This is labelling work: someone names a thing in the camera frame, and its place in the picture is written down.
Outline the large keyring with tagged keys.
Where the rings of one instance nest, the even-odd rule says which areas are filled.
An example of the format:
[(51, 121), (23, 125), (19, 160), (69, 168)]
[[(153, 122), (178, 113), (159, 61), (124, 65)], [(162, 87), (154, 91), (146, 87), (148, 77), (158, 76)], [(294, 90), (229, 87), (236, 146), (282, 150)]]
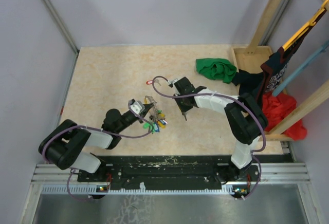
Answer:
[(166, 126), (168, 125), (166, 121), (166, 116), (162, 112), (162, 110), (158, 109), (157, 102), (154, 100), (152, 96), (144, 96), (144, 103), (153, 104), (153, 107), (149, 111), (150, 113), (149, 120), (152, 126), (150, 126), (147, 123), (143, 125), (143, 128), (150, 130), (152, 134), (159, 133), (161, 129), (166, 128)]

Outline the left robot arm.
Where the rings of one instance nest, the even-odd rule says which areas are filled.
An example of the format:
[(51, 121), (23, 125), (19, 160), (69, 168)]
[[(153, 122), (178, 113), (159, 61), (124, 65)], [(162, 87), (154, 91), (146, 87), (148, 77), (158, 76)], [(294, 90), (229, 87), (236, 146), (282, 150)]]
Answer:
[(59, 169), (79, 169), (88, 172), (96, 181), (103, 180), (107, 169), (101, 165), (101, 160), (92, 153), (87, 153), (85, 147), (114, 149), (122, 138), (137, 139), (146, 135), (128, 136), (121, 132), (136, 121), (144, 121), (154, 104), (142, 104), (131, 99), (129, 110), (121, 113), (118, 109), (110, 109), (105, 115), (101, 128), (78, 125), (70, 119), (64, 120), (40, 144), (38, 151), (44, 160), (56, 165)]

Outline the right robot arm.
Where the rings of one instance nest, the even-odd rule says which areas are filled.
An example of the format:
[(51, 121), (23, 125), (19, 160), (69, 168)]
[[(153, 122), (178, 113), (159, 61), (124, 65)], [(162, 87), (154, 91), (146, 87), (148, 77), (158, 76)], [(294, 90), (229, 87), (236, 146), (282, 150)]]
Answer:
[(265, 135), (268, 120), (250, 94), (227, 96), (204, 86), (195, 87), (188, 78), (169, 84), (175, 89), (175, 101), (183, 116), (192, 108), (205, 108), (224, 114), (236, 139), (224, 180), (240, 181), (248, 174), (258, 140)]

